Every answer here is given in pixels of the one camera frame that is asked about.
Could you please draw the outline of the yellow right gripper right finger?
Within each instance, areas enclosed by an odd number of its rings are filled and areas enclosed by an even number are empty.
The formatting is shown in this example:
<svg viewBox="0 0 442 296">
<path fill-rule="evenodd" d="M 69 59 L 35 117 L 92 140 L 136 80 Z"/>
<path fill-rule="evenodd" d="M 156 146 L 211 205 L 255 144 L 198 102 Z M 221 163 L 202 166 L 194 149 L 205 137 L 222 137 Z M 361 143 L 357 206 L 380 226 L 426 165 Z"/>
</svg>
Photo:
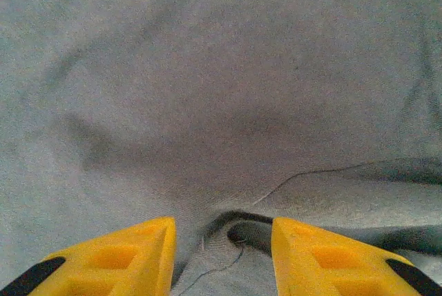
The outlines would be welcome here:
<svg viewBox="0 0 442 296">
<path fill-rule="evenodd" d="M 272 222 L 279 295 L 440 295 L 441 286 L 400 255 L 286 217 Z"/>
</svg>

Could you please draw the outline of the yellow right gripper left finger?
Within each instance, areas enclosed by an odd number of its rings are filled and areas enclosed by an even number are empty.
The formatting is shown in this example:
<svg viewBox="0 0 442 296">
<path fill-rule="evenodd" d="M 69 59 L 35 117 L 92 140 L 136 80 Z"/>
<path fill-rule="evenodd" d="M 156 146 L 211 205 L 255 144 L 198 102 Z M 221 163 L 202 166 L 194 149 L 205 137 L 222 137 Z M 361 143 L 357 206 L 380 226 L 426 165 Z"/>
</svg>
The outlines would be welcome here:
<svg viewBox="0 0 442 296">
<path fill-rule="evenodd" d="M 49 254 L 2 295 L 168 295 L 175 220 L 158 217 Z"/>
</svg>

